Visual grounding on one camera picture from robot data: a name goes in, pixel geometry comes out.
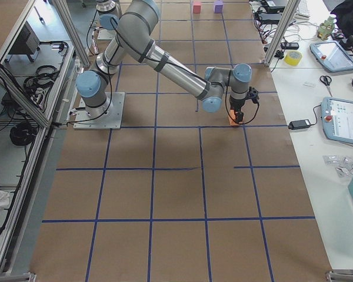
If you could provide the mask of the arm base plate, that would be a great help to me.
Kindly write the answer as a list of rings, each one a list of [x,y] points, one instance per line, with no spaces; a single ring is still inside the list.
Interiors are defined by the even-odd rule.
[[[86,107],[83,99],[80,99],[79,107],[85,109],[77,112],[74,129],[118,130],[121,128],[125,92],[105,92],[105,94],[106,102],[98,108]]]
[[[98,32],[97,40],[111,41],[115,38],[116,32],[114,30],[100,29]]]

